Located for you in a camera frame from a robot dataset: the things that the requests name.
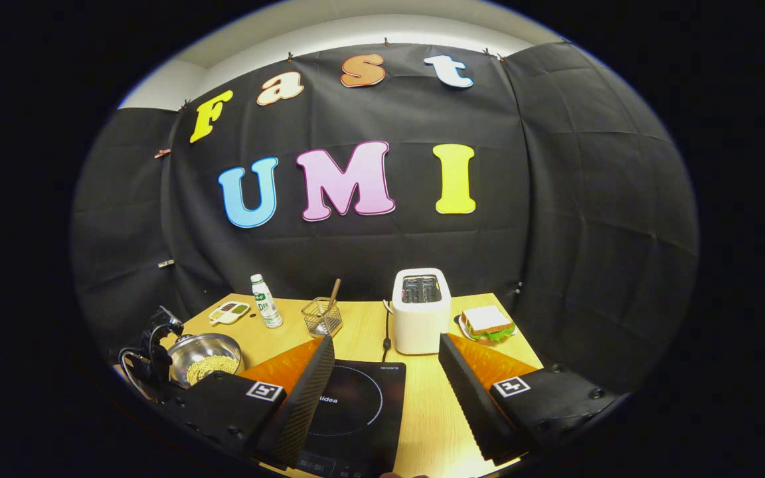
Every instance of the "black fabric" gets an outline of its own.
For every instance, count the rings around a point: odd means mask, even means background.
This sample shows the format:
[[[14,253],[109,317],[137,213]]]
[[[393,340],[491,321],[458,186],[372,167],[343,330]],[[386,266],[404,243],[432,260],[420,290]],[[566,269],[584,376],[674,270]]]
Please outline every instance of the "black fabric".
[[[182,320],[180,300],[161,233],[161,160],[176,112],[127,108],[114,112],[82,168],[73,202],[70,260],[85,319],[101,352],[116,361],[134,345],[158,305]]]
[[[630,86],[568,43],[504,61],[531,161],[514,317],[535,348],[631,390],[680,325],[699,231],[677,146]]]
[[[370,88],[346,88],[344,60],[382,55],[386,78]],[[467,90],[444,85],[423,58],[452,55],[466,64]],[[305,90],[289,100],[259,106],[267,79],[300,72]],[[335,48],[271,64],[239,76],[194,100],[197,106],[232,90],[208,136],[189,142],[197,111],[182,113],[169,160],[168,241],[181,291],[193,309],[218,299],[206,290],[228,284],[249,293],[250,276],[264,275],[279,297],[327,295],[342,278],[342,300],[390,299],[399,270],[437,267],[455,295],[492,291],[512,305],[527,238],[529,176],[525,138],[512,88],[496,58],[429,45],[365,45]],[[297,156],[325,149],[343,170],[353,148],[370,140],[388,142],[385,176],[396,203],[390,214],[361,216],[351,209],[307,222],[306,183]],[[471,214],[438,214],[441,165],[435,145],[474,149],[469,163]],[[277,157],[276,213],[242,229],[227,220],[216,179],[243,167],[246,208],[260,202],[258,177],[250,166]]]

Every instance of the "white wall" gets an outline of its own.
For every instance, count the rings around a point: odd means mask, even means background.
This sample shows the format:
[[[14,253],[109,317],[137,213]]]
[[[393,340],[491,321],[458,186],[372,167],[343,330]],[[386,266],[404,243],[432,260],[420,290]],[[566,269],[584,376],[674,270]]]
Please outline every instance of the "white wall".
[[[531,45],[489,28],[426,15],[365,15],[327,21],[290,31],[238,52],[205,69],[181,60],[170,60],[148,76],[121,103],[120,108],[179,109],[185,99],[197,96],[244,73],[295,56],[338,46],[364,43],[430,43],[506,56]]]
[[[182,60],[170,60],[143,79],[118,108],[160,108],[176,111],[193,100],[206,69]]]

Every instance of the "pink letter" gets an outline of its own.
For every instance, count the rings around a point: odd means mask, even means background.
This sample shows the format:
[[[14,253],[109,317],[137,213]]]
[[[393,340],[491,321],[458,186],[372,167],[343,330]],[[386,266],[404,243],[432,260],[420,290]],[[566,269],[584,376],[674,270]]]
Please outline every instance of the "pink letter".
[[[357,214],[374,215],[394,211],[394,201],[388,197],[385,185],[385,162],[388,151],[385,141],[367,141],[353,149],[347,171],[332,161],[324,149],[306,151],[297,157],[297,164],[306,173],[306,196],[309,206],[303,211],[307,221],[321,221],[330,217],[331,209],[324,205],[324,193],[338,214],[347,214],[353,191],[359,189]]]

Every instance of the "stainless steel bowl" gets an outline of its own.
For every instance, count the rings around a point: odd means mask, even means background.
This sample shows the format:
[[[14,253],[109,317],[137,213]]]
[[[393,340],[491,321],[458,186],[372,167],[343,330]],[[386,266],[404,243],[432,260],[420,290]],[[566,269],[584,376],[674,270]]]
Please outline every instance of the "stainless steel bowl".
[[[237,372],[244,371],[244,358],[240,354],[240,346],[234,339],[222,333],[200,333],[198,335],[182,336],[178,342],[167,349],[167,354],[173,359],[170,366],[170,379],[188,388],[188,368],[206,357],[225,356],[238,361]]]

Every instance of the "sandwich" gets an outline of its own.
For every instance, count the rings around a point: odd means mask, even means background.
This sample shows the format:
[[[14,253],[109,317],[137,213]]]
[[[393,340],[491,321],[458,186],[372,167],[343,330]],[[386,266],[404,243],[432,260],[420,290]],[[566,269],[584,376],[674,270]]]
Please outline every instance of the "sandwich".
[[[515,324],[496,305],[462,311],[462,325],[471,339],[499,344],[515,332]]]

